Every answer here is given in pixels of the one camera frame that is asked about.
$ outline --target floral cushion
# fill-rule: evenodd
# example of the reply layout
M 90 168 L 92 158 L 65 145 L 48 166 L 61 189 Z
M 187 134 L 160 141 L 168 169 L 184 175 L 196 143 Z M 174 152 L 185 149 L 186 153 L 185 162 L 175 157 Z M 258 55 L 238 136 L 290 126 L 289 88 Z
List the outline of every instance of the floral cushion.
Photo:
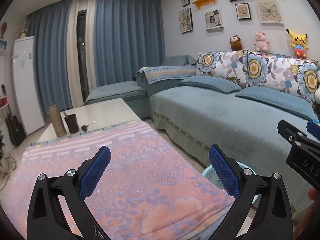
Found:
M 196 75 L 224 78 L 245 88 L 247 72 L 240 61 L 245 55 L 247 50 L 199 53 Z
M 252 51 L 244 52 L 239 60 L 247 74 L 248 87 L 268 87 L 298 96 L 315 108 L 316 61 Z

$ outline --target white refrigerator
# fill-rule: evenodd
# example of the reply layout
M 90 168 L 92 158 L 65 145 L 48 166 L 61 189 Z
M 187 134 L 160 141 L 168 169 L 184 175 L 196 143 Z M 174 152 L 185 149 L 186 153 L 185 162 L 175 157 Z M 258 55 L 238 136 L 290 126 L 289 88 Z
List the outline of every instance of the white refrigerator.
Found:
M 21 121 L 27 135 L 45 126 L 36 90 L 33 55 L 33 36 L 15 41 L 13 84 Z

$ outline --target blue gripper pad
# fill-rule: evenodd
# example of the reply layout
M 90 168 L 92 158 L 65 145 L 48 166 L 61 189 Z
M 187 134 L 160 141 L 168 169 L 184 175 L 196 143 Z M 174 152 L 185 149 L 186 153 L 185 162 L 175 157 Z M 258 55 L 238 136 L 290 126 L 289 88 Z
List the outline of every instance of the blue gripper pad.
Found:
M 320 123 L 317 120 L 313 120 L 307 123 L 307 131 L 311 133 L 320 141 Z
M 240 195 L 239 179 L 219 150 L 213 145 L 209 149 L 209 160 L 228 195 L 237 200 Z
M 82 200 L 90 197 L 96 188 L 102 174 L 106 170 L 111 160 L 111 152 L 108 147 L 101 150 L 100 154 L 95 158 L 87 172 L 80 181 L 79 196 Z

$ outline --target orange wall shelf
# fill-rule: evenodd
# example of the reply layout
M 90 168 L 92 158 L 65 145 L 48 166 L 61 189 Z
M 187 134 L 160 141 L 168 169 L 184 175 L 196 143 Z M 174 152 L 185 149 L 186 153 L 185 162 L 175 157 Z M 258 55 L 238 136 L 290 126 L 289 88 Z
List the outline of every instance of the orange wall shelf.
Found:
M 204 6 L 204 5 L 213 3 L 213 2 L 215 3 L 216 0 L 197 0 L 197 1 L 193 2 L 193 4 L 194 4 L 195 6 L 197 6 L 198 9 L 200 9 L 201 6 Z

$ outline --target pikachu plush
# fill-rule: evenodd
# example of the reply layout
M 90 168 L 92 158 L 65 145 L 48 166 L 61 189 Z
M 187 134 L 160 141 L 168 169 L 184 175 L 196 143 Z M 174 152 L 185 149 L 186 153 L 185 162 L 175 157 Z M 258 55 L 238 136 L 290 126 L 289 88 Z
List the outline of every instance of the pikachu plush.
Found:
M 287 33 L 292 37 L 292 43 L 290 44 L 291 47 L 293 47 L 293 53 L 298 58 L 306 59 L 307 57 L 307 50 L 309 49 L 308 46 L 306 46 L 306 40 L 308 38 L 308 35 L 303 34 L 298 35 L 294 34 L 289 29 L 286 29 Z

